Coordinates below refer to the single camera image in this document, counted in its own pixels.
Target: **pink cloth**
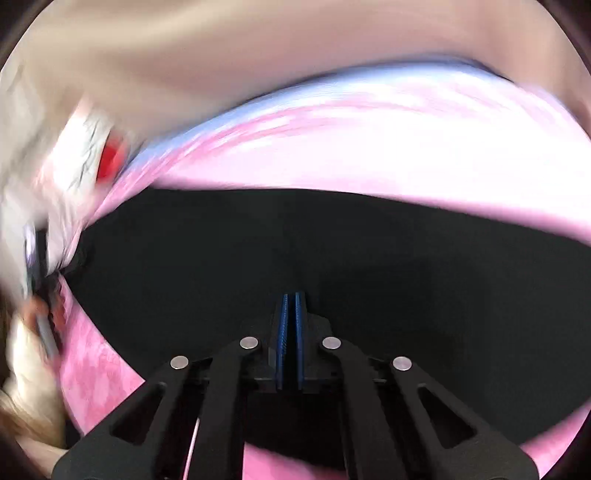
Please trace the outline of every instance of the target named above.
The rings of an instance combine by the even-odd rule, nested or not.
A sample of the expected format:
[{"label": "pink cloth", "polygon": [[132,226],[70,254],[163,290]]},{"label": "pink cloth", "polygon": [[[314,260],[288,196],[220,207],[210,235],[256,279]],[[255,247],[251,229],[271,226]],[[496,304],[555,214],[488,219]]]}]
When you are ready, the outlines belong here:
[{"label": "pink cloth", "polygon": [[[441,206],[591,243],[591,142],[553,98],[466,74],[364,88],[344,98],[284,105],[200,134],[127,172],[89,221],[151,184],[306,188]],[[64,294],[70,310],[61,383],[86,433],[142,379],[101,337],[68,289]],[[541,475],[572,441],[589,408],[524,445]],[[244,478],[326,475],[301,462],[245,450]]]}]

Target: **black fabric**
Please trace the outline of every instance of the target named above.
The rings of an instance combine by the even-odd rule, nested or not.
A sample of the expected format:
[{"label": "black fabric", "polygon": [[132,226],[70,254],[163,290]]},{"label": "black fabric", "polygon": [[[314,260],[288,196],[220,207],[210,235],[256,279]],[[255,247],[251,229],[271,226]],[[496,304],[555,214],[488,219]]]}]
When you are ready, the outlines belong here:
[{"label": "black fabric", "polygon": [[515,442],[591,396],[591,250],[549,233],[355,194],[146,189],[76,258],[74,295],[144,378],[304,290],[337,336],[409,356]]}]

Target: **person's hand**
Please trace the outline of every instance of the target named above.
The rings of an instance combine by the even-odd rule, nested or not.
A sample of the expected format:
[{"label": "person's hand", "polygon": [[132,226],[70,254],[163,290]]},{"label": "person's hand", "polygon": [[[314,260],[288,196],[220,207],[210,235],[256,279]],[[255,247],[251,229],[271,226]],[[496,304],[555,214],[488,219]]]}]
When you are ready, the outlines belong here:
[{"label": "person's hand", "polygon": [[[51,306],[51,313],[53,315],[53,323],[58,331],[61,331],[64,321],[64,303],[60,295],[54,296],[54,303]],[[37,333],[37,316],[49,315],[49,307],[42,299],[38,297],[30,297],[26,299],[25,303],[20,308],[22,322],[32,332]]]}]

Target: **silver screw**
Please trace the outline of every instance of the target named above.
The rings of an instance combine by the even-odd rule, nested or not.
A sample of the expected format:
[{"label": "silver screw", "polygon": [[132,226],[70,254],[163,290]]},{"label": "silver screw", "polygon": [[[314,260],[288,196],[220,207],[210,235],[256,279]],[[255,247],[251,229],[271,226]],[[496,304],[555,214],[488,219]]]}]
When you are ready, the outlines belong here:
[{"label": "silver screw", "polygon": [[396,370],[405,372],[406,370],[410,370],[413,363],[410,361],[410,358],[406,356],[398,356],[392,361],[392,365]]},{"label": "silver screw", "polygon": [[340,345],[340,340],[337,337],[326,337],[322,340],[322,346],[328,350],[336,350]]},{"label": "silver screw", "polygon": [[244,337],[240,340],[240,346],[244,348],[244,350],[250,350],[258,345],[258,340],[254,337]]},{"label": "silver screw", "polygon": [[186,356],[179,355],[170,361],[170,366],[175,370],[181,370],[189,364],[189,359]]}]

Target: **triangular cutout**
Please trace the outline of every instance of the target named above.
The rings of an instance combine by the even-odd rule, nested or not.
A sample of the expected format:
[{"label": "triangular cutout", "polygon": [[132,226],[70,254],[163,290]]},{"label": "triangular cutout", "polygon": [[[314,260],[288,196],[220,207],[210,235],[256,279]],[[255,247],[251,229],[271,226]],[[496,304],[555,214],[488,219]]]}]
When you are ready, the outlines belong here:
[{"label": "triangular cutout", "polygon": [[427,387],[418,389],[418,397],[429,415],[433,429],[443,448],[454,448],[476,434],[474,428],[451,411]]},{"label": "triangular cutout", "polygon": [[155,385],[132,411],[117,422],[111,434],[132,445],[142,445],[165,390],[162,384]]}]

